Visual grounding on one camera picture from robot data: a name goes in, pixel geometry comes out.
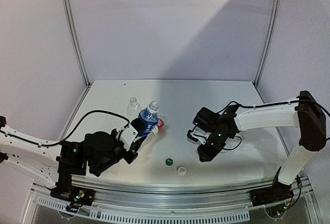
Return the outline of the green bottle cap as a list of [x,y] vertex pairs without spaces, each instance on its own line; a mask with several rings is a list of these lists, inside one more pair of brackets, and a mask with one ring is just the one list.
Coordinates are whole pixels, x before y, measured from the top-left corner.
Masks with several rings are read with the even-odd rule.
[[172,166],[174,163],[172,158],[166,158],[164,162],[165,162],[166,166]]

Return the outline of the blue label water bottle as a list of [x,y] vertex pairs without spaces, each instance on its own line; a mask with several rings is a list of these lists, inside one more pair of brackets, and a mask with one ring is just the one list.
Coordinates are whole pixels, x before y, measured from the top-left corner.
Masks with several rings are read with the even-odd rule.
[[139,133],[141,137],[149,135],[158,124],[158,111],[159,103],[157,101],[151,101],[149,105],[139,113],[138,118],[145,124],[145,128]]

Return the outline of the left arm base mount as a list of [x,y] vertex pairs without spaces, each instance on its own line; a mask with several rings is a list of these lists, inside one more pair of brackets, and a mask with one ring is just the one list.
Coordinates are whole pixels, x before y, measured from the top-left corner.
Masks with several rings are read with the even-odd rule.
[[72,185],[72,175],[59,173],[55,188],[50,189],[50,196],[68,202],[65,210],[71,213],[78,213],[83,206],[92,206],[95,191]]

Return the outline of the red label water bottle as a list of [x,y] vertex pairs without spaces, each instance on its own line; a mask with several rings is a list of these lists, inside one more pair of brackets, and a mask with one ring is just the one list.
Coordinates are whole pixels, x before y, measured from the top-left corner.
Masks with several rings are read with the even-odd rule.
[[151,141],[168,121],[168,118],[164,113],[158,113],[157,116],[158,116],[158,123],[154,127],[154,129],[150,132],[150,134],[147,136],[146,139],[147,141]]

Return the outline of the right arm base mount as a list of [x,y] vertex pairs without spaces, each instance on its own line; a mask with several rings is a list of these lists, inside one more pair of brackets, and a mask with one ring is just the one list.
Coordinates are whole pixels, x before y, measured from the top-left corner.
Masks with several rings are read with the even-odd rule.
[[303,187],[301,178],[296,176],[295,181],[299,194],[295,197],[291,184],[285,185],[279,182],[280,169],[276,172],[271,186],[249,191],[252,206],[264,205],[265,213],[272,219],[282,218],[299,201]]

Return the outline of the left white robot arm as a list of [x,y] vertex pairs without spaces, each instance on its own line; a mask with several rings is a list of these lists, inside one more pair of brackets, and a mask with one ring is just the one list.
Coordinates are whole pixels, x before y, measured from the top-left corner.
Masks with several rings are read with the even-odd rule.
[[77,195],[72,175],[100,176],[120,160],[137,157],[135,141],[145,125],[134,119],[111,133],[87,133],[81,142],[47,142],[13,130],[1,117],[1,163],[13,167],[56,191],[65,200]]

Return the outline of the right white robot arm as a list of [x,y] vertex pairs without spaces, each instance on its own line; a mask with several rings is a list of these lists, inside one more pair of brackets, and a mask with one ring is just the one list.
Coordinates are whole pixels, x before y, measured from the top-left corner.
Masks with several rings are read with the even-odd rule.
[[280,102],[246,106],[230,101],[223,109],[213,112],[202,107],[193,119],[194,127],[187,138],[199,143],[200,162],[212,161],[225,150],[226,141],[243,131],[259,128],[299,128],[299,143],[274,177],[275,183],[267,189],[270,201],[278,201],[286,194],[310,158],[322,150],[329,137],[326,119],[329,111],[317,103],[309,91],[300,91],[298,97]]

